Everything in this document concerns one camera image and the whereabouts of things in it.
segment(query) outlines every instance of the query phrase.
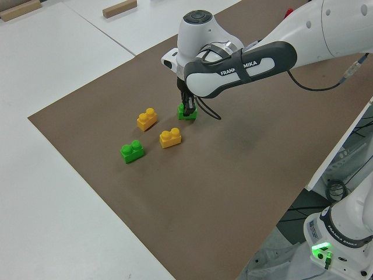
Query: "building block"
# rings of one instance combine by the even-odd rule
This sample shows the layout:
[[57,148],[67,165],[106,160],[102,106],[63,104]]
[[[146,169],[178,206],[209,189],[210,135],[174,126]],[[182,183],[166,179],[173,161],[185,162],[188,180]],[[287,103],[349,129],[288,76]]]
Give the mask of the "building block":
[[197,118],[197,113],[198,110],[196,106],[196,110],[192,114],[190,114],[187,117],[184,117],[184,104],[180,103],[179,107],[177,107],[177,118],[179,120],[194,120]]
[[145,113],[139,114],[139,118],[137,120],[138,127],[142,131],[146,131],[149,127],[155,124],[158,120],[158,115],[154,111],[153,108],[146,109]]
[[127,0],[119,4],[116,4],[114,6],[111,6],[109,8],[103,9],[103,15],[105,18],[108,19],[108,18],[111,18],[112,16],[116,16],[122,12],[128,11],[137,6],[138,6],[137,0]]
[[162,148],[167,148],[181,143],[180,130],[174,127],[171,129],[171,131],[163,131],[159,135],[159,142],[161,143]]
[[21,5],[0,12],[0,18],[4,22],[7,22],[11,19],[15,19],[16,17],[22,16],[26,13],[32,12],[39,8],[41,8],[40,0],[31,0]]
[[140,141],[134,140],[130,145],[122,147],[121,155],[126,163],[130,163],[144,155],[144,148]]

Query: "red object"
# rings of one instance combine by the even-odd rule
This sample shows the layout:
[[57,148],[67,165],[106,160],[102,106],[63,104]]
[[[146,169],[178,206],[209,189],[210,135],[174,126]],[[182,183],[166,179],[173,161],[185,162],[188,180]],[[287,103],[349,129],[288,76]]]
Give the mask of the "red object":
[[289,14],[291,14],[293,11],[294,11],[293,9],[288,9],[287,12],[286,12],[286,14],[285,14],[284,19],[285,19]]

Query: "yellow toy block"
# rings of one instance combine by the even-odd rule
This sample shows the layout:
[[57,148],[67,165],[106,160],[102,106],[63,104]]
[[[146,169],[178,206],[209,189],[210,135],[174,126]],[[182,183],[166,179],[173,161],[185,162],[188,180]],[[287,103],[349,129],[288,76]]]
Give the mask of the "yellow toy block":
[[161,143],[162,148],[167,148],[181,143],[180,130],[174,127],[171,129],[171,131],[163,131],[159,135],[159,142]]
[[145,113],[139,114],[138,127],[142,131],[146,131],[149,127],[155,124],[158,120],[158,115],[153,108],[146,109]]

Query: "brown table surface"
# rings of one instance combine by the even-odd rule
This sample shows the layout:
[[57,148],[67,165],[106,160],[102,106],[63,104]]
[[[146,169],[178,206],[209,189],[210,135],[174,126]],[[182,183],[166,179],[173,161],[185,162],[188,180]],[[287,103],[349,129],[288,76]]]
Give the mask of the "brown table surface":
[[[216,19],[249,44],[301,4],[241,1]],[[162,42],[29,119],[177,280],[231,280],[371,98],[372,65],[329,92],[304,91],[284,73],[235,87],[208,100],[221,121],[201,111],[182,121],[176,77],[160,63],[176,42]],[[331,85],[357,57],[294,76]],[[136,119],[148,107],[159,121],[142,132]],[[159,133],[172,127],[182,143],[162,149]],[[134,139],[146,154],[125,164],[119,150]]]

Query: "green toy block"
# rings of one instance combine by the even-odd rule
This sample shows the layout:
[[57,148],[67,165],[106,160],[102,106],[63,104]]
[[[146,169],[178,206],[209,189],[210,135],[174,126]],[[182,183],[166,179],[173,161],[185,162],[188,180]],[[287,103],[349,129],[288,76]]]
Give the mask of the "green toy block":
[[144,155],[144,148],[140,141],[133,140],[130,145],[124,145],[122,147],[121,155],[126,163],[130,163]]
[[181,103],[179,107],[177,107],[177,117],[179,120],[194,120],[197,118],[197,113],[198,113],[197,105],[196,105],[196,110],[187,117],[184,117],[184,104]]

